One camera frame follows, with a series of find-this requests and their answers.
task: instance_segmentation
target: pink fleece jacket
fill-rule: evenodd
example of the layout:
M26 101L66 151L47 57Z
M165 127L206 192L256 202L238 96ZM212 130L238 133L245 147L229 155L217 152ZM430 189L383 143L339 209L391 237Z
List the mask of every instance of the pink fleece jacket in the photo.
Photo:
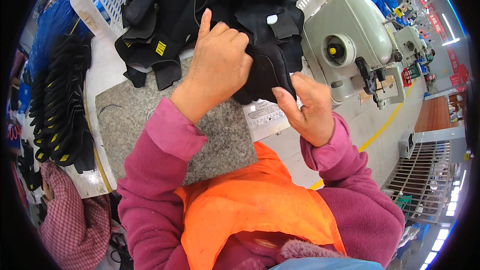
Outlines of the pink fleece jacket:
M325 182L318 193L335 217L347 255L379 262L385 268L403 233L403 214L372 180L372 171L366 167L367 153L359 153L352 145L345 120L336 113L333 117L335 129L328 144L313 147L300 138L303 158ZM118 181L123 196L118 213L128 233L135 270L190 268L180 242L183 202L173 192L183 182L189 160L206 141L207 137L163 98L125 159L127 175ZM293 238L280 232L239 232L228 238L213 269L235 269L252 259L273 267L285 261L279 251ZM258 239L268 240L276 248L262 246Z

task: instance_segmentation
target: hand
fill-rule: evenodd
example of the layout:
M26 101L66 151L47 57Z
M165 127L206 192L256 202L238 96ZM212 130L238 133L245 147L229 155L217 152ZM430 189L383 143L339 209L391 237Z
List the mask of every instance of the hand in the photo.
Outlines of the hand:
M206 9L189 72L170 97L194 124L245 85L253 63L245 53L248 36L225 23L217 23L210 31L211 19L212 11Z
M273 87L278 107L285 113L290 125L311 145L320 147L327 144L335 128L330 88L300 72L295 72L291 81L303 106L299 110L296 99L287 90Z
M53 194L53 190L50 188L45 179L42 179L42 189L45 192L45 195L43 195L43 200L45 200L46 203L49 203L51 200L55 199L55 194Z

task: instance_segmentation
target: metal rack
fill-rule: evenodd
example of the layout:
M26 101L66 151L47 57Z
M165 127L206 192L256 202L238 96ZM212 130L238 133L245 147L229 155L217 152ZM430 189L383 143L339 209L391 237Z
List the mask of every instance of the metal rack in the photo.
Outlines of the metal rack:
M410 159L398 160L382 191L405 219L438 223L454 174L451 166L449 140L417 143Z

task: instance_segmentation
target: sleeve cuff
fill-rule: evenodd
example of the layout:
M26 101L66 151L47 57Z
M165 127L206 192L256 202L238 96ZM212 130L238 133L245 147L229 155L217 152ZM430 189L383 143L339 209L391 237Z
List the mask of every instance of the sleeve cuff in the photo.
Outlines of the sleeve cuff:
M207 142L207 137L166 97L160 100L145 129L163 152L187 162Z
M326 171L337 165L348 149L350 131L345 120L336 112L333 112L335 128L333 135L327 144L314 147L303 137L300 137L300 147L303 159L307 166L315 171Z

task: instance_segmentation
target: right hand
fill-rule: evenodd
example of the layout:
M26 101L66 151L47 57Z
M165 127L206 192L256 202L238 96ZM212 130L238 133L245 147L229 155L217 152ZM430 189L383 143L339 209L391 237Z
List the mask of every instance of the right hand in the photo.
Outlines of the right hand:
M330 88L300 72L295 72L291 81L303 106L299 110L297 100L287 90L273 87L278 107L285 113L290 125L311 145L320 147L327 144L335 128Z

